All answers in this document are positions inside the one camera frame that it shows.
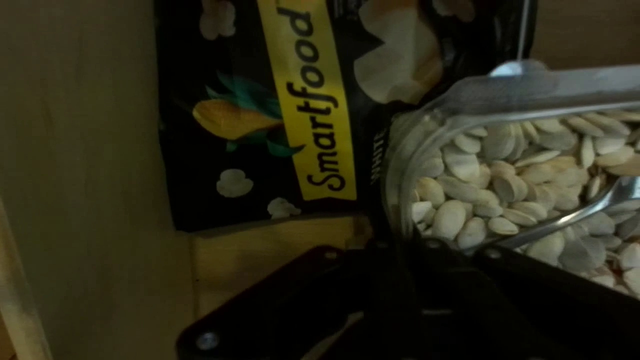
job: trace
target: smartfood bag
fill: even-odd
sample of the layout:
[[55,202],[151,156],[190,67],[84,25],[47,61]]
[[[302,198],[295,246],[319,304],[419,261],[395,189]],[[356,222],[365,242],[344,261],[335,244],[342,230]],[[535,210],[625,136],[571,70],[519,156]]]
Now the smartfood bag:
[[522,3],[158,0],[161,142],[176,227],[377,204],[395,113],[514,57]]

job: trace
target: wooden cabinet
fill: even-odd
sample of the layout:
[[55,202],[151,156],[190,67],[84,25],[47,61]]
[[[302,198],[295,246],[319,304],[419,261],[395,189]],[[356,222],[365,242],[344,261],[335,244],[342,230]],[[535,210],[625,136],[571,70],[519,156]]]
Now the wooden cabinet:
[[[0,33],[0,198],[55,357],[170,360],[184,325],[278,264],[366,237],[353,217],[172,230],[151,0],[0,2]],[[638,0],[540,0],[550,67],[640,61],[638,43]]]

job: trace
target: snack bag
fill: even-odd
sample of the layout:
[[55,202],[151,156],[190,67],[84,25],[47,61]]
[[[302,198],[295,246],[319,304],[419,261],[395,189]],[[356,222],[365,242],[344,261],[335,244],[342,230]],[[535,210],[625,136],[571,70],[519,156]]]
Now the snack bag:
[[161,142],[175,223],[189,231],[377,204],[393,116],[514,57],[522,21],[514,0],[157,9]]

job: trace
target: popcorn illustration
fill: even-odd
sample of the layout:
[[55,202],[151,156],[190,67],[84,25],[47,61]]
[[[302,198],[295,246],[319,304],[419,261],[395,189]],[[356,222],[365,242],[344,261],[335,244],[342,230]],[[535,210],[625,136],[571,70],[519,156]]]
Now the popcorn illustration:
[[216,182],[216,189],[224,198],[243,198],[252,191],[255,179],[247,178],[247,174],[239,167],[228,167],[220,174]]
[[287,198],[275,198],[269,202],[267,211],[272,219],[284,219],[302,213],[301,207],[290,204]]
[[200,33],[206,40],[236,33],[236,5],[231,0],[203,0]]

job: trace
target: black object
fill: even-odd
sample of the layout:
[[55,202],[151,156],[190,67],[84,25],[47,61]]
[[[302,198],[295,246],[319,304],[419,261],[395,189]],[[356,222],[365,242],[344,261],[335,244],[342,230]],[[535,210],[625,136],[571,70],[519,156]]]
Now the black object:
[[638,360],[640,302],[504,247],[320,246],[178,340],[181,360]]

